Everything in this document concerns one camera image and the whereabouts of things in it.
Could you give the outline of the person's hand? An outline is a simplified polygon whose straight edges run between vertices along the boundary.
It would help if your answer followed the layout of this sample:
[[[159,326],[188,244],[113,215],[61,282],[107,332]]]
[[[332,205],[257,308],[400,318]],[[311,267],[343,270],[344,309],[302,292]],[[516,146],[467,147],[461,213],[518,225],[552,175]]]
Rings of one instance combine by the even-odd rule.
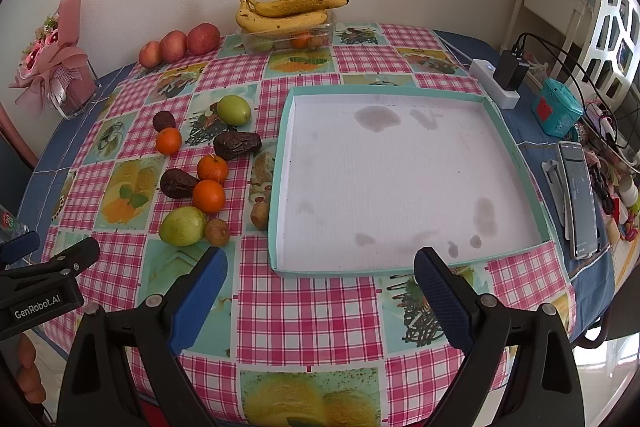
[[[21,364],[16,377],[18,387],[29,403],[42,404],[47,394],[36,365],[36,349],[24,333],[21,333],[17,345],[17,360]]]

